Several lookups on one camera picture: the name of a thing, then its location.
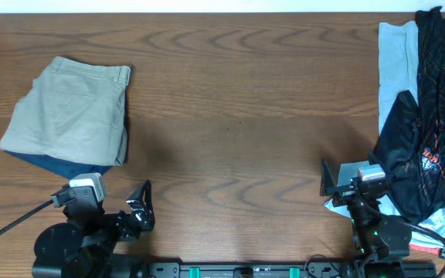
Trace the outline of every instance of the dark blue cloth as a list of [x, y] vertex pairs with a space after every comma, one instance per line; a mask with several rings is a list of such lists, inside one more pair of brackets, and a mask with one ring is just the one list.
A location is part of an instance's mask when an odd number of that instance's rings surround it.
[[34, 164], [35, 166], [39, 166], [46, 169], [47, 171], [51, 171], [68, 179], [72, 179], [75, 178], [77, 175], [86, 173], [99, 173], [101, 175], [104, 175], [104, 173], [111, 168], [111, 166], [75, 163], [63, 159], [52, 158], [49, 155], [43, 154], [19, 154], [12, 151], [6, 152], [16, 158], [20, 158], [24, 161]]

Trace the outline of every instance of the stacked clothing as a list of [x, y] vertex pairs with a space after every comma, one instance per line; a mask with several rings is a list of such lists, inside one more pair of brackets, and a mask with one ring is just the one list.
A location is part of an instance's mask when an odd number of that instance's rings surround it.
[[128, 66], [56, 57], [15, 106], [0, 148], [71, 179], [122, 165]]
[[[380, 209], [445, 236], [445, 19], [440, 8], [417, 12], [416, 21], [402, 27], [379, 25], [379, 80], [381, 135], [370, 159], [396, 177], [389, 197], [379, 200]], [[441, 247], [415, 232], [412, 244]]]

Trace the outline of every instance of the wooden tabletop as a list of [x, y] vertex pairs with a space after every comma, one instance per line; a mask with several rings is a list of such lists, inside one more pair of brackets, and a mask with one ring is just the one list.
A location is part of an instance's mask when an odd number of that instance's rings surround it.
[[[366, 159], [378, 137], [378, 25], [413, 14], [0, 15], [0, 139], [55, 56], [132, 66], [127, 163], [109, 213], [146, 178], [155, 230], [116, 252], [185, 262], [347, 258], [349, 219], [319, 196], [320, 160]], [[0, 228], [67, 180], [0, 151]], [[0, 277], [30, 277], [45, 208], [0, 237]], [[443, 261], [412, 252], [410, 259]]]

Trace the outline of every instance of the wire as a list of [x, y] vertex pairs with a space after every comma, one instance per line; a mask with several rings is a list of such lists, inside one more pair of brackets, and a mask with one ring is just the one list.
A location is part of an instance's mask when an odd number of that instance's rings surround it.
[[38, 206], [37, 208], [34, 208], [32, 211], [28, 212], [27, 214], [25, 214], [24, 216], [20, 217], [19, 219], [16, 219], [14, 222], [12, 222], [11, 224], [7, 225], [5, 228], [0, 229], [0, 235], [4, 234], [5, 232], [10, 230], [11, 228], [13, 228], [16, 225], [18, 225], [19, 223], [23, 222], [28, 217], [30, 217], [32, 215], [35, 215], [38, 211], [44, 209], [46, 206], [51, 205], [52, 203], [53, 203], [53, 201], [49, 200], [49, 201], [43, 203], [42, 205]]
[[335, 265], [333, 265], [333, 264], [331, 263], [331, 260], [330, 260], [328, 257], [326, 257], [326, 256], [324, 256], [324, 255], [322, 255], [322, 254], [314, 254], [314, 255], [312, 255], [310, 258], [307, 259], [307, 262], [305, 262], [305, 270], [307, 270], [308, 275], [312, 276], [312, 278], [316, 278], [312, 273], [310, 273], [310, 271], [308, 271], [308, 262], [309, 262], [311, 259], [313, 259], [314, 257], [317, 257], [317, 256], [320, 256], [320, 257], [326, 259], [326, 260], [328, 261], [328, 263], [331, 265], [331, 267], [332, 267], [334, 270], [336, 270], [336, 271], [339, 273], [339, 275], [341, 275], [341, 271], [339, 271], [339, 269], [338, 269]]
[[[361, 193], [358, 189], [356, 190], [356, 192], [357, 192], [357, 195], [360, 198], [360, 200], [362, 200], [363, 205], [365, 205], [365, 207], [367, 208], [367, 210], [369, 212], [371, 212], [373, 215], [376, 215], [376, 216], [381, 217], [381, 218], [387, 216], [387, 215], [381, 213], [380, 211], [375, 210], [372, 206], [370, 206], [368, 204], [368, 202], [365, 200], [365, 198], [363, 197], [363, 193]], [[436, 241], [441, 242], [443, 244], [443, 246], [444, 246], [444, 249], [445, 249], [445, 238], [444, 237], [442, 237], [438, 233], [434, 232], [433, 230], [430, 230], [430, 229], [427, 229], [427, 228], [423, 228], [423, 227], [420, 227], [418, 225], [411, 224], [411, 223], [409, 223], [408, 219], [406, 219], [404, 217], [402, 217], [402, 218], [405, 221], [400, 221], [400, 220], [397, 220], [397, 221], [399, 223], [403, 224], [403, 225], [409, 226], [412, 230], [415, 230], [415, 231], [417, 231], [417, 232], [419, 232], [421, 234], [424, 234], [426, 236], [429, 236], [429, 237], [435, 239]], [[442, 276], [444, 276], [444, 274], [445, 274], [445, 263], [444, 263], [443, 268], [440, 270], [439, 274], [437, 274], [437, 278], [441, 278]]]

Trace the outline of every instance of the white wall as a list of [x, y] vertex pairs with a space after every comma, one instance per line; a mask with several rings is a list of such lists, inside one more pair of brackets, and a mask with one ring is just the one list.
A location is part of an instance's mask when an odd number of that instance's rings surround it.
[[0, 0], [0, 13], [415, 12], [445, 0]]

